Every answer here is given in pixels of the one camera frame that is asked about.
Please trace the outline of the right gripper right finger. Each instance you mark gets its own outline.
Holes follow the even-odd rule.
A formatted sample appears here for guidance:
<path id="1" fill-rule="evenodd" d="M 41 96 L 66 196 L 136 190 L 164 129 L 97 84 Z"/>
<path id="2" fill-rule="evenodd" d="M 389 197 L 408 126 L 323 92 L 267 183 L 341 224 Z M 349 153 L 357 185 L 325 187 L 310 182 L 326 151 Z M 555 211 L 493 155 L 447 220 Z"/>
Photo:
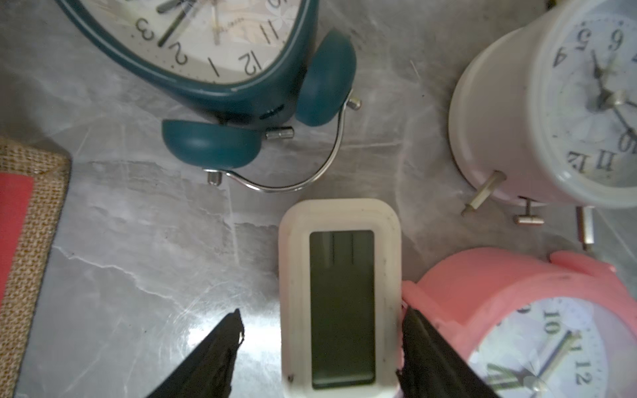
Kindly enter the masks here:
<path id="1" fill-rule="evenodd" d="M 404 365 L 396 375 L 403 396 L 498 397 L 414 308 L 407 308 L 402 320 L 402 348 Z"/>

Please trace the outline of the small white digital clock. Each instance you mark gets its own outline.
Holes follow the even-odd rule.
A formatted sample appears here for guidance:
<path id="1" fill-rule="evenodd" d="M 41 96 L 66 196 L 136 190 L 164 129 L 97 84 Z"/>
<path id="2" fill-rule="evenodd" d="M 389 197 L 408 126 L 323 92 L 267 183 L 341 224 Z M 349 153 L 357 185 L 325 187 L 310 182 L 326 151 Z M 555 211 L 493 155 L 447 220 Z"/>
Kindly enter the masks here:
<path id="1" fill-rule="evenodd" d="M 295 204 L 278 237 L 287 397 L 393 397 L 401 365 L 401 226 L 371 198 Z"/>

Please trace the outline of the pink twin-bell alarm clock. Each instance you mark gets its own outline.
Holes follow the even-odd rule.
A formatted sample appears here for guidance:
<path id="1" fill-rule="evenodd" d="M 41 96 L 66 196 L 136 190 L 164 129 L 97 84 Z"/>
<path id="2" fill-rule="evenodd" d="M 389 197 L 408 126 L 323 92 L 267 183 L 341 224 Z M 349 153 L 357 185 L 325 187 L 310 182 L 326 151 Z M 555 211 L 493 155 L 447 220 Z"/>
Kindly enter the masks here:
<path id="1" fill-rule="evenodd" d="M 401 292 L 499 396 L 636 394 L 636 302 L 613 265 L 482 247 Z"/>

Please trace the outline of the red burlap canvas bag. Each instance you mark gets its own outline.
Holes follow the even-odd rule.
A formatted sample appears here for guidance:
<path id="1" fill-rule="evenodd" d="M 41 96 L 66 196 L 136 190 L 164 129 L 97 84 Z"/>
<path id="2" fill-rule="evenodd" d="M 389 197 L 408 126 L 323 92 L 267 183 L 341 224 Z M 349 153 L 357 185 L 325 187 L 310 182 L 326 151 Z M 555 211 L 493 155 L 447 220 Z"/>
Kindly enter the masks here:
<path id="1" fill-rule="evenodd" d="M 14 394 L 71 160 L 1 139 L 1 395 Z"/>

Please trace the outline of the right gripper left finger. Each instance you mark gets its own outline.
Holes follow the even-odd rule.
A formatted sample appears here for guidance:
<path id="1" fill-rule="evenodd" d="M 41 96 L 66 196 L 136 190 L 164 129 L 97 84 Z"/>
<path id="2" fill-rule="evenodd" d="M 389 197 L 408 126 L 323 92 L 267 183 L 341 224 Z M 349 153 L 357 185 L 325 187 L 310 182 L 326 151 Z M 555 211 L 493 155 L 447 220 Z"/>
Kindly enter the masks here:
<path id="1" fill-rule="evenodd" d="M 244 339 L 241 312 L 236 309 L 215 326 L 149 398 L 230 396 L 237 353 Z"/>

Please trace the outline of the dark green alarm clock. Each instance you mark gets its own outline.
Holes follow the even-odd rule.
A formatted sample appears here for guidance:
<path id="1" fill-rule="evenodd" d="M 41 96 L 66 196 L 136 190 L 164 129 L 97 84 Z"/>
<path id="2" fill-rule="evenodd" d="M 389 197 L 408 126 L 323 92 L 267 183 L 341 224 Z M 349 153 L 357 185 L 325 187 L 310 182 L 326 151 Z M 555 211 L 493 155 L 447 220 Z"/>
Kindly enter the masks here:
<path id="1" fill-rule="evenodd" d="M 296 119 L 309 127 L 337 125 L 315 178 L 340 150 L 357 57 L 338 30 L 316 33 L 316 1 L 62 1 L 70 21 L 109 58 L 209 122 L 166 119 L 169 152 L 200 167 L 213 186 L 224 177 L 257 192 L 239 169 L 267 139 L 291 139 Z"/>

